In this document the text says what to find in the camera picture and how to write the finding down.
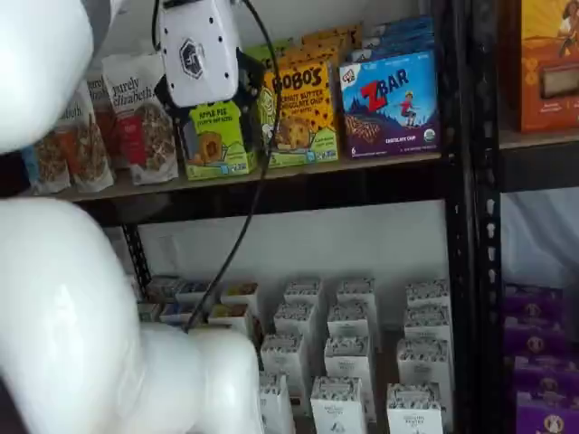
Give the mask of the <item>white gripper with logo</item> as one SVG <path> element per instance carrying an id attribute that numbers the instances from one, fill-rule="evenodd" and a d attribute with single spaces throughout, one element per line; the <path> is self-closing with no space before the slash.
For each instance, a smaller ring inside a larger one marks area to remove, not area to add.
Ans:
<path id="1" fill-rule="evenodd" d="M 256 156 L 262 151 L 258 100 L 265 68 L 242 52 L 239 42 L 230 1 L 161 3 L 160 45 L 165 74 L 155 86 L 155 95 L 172 119 L 182 156 L 186 156 L 185 108 L 234 95 L 240 110 L 243 146 Z"/>

